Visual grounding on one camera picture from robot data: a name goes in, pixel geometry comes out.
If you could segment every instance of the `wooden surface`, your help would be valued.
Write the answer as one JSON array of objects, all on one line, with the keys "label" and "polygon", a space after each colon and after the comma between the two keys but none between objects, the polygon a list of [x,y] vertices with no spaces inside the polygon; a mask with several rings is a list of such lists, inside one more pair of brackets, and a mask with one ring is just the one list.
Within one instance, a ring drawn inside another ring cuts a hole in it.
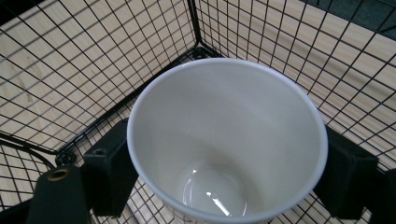
[{"label": "wooden surface", "polygon": [[[301,1],[196,5],[206,44],[295,80],[326,123],[396,167],[395,41]],[[2,25],[0,130],[60,147],[193,46],[186,6],[45,1]]]}]

